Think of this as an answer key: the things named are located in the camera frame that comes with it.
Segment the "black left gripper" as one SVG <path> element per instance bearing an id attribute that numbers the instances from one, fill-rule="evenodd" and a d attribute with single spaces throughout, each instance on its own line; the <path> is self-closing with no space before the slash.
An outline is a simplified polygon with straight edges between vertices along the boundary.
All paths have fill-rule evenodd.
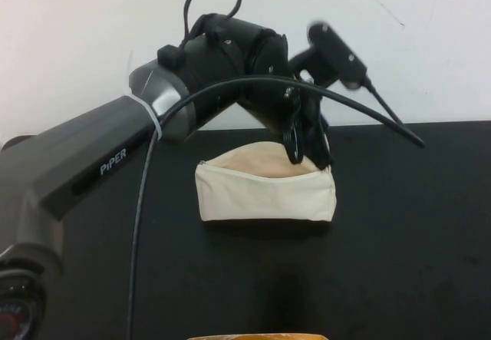
<path id="1" fill-rule="evenodd" d="M 304 157 L 302 124 L 299 120 L 302 90 L 295 79 L 256 75 L 239 79 L 238 104 L 273 134 L 282 136 L 288 159 L 300 164 Z M 328 144 L 328 122 L 321 113 L 319 97 L 305 98 L 305 156 L 319 170 L 334 158 Z"/>

